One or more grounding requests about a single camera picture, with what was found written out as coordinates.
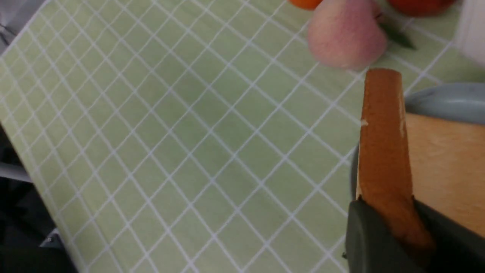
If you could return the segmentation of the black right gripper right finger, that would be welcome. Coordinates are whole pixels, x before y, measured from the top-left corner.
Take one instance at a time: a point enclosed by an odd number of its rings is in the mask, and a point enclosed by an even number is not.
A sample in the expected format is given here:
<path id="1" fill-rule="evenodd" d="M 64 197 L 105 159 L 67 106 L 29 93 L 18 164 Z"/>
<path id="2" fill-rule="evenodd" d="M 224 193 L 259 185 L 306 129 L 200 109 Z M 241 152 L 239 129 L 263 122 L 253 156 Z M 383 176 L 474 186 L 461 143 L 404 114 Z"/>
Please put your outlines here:
<path id="1" fill-rule="evenodd" d="M 430 206 L 414 200 L 420 218 L 435 240 L 427 273 L 483 273 L 485 239 Z"/>

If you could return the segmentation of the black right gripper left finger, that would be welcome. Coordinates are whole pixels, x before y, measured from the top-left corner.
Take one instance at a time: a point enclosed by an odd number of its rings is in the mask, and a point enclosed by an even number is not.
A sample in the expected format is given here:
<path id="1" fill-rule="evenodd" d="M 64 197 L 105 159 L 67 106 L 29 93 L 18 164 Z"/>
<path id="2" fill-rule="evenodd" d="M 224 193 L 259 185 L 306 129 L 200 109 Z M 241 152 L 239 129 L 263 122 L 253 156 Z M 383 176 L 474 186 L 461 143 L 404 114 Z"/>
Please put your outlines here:
<path id="1" fill-rule="evenodd" d="M 383 223 L 364 201 L 350 203 L 345 254 L 350 273 L 420 273 Z"/>

